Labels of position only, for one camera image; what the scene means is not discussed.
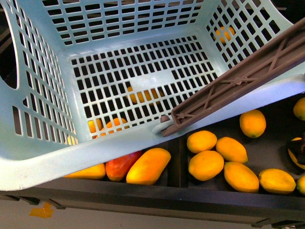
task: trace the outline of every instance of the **basket grid holes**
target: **basket grid holes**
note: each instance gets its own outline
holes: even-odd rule
[[[96,119],[104,127],[117,117],[128,121],[122,126],[105,128],[108,132],[168,115],[177,104],[217,78],[196,36],[99,53],[73,59],[71,63],[88,122],[93,120],[97,130]],[[144,94],[144,91],[128,92],[133,80],[168,70],[172,83],[147,88],[151,98],[151,90],[156,91],[157,99],[132,103],[131,94]]]
[[[31,89],[22,101],[23,107],[12,107],[15,132],[55,143],[75,144],[77,139],[58,58],[23,9],[15,1],[13,6],[10,9],[19,25],[25,75]]]
[[[234,36],[234,39],[225,43],[222,43],[219,38],[215,39],[216,30],[220,31],[220,37],[224,36],[224,31],[220,29],[222,26],[230,36]],[[229,26],[236,32],[235,35],[231,34]],[[233,1],[229,5],[222,0],[222,4],[218,6],[217,12],[213,14],[206,28],[229,68],[268,43],[280,31],[260,1],[247,3]]]
[[[65,45],[194,23],[203,0],[123,0],[81,5],[42,1]]]

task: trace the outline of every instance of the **orange mango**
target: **orange mango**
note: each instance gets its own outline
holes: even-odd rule
[[[153,185],[161,176],[171,159],[171,154],[162,148],[146,151],[129,170],[126,181],[130,184]]]

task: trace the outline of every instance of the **brown plastic handle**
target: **brown plastic handle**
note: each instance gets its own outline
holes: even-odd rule
[[[305,18],[172,110],[169,136],[305,61]]]

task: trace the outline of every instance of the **gray floor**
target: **gray floor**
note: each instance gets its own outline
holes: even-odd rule
[[[193,219],[142,216],[93,210],[55,209],[51,218],[29,216],[32,206],[20,201],[0,200],[0,229],[252,229],[250,225]]]

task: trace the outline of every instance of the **light blue laundry basket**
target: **light blue laundry basket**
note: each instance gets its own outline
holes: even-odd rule
[[[0,190],[32,187],[305,91],[301,64],[163,138],[152,133],[162,115],[292,25],[270,1],[0,3],[18,80],[16,89],[0,80]],[[236,32],[226,43],[214,38],[222,26]],[[152,99],[133,103],[144,91]],[[116,118],[127,122],[115,126]]]

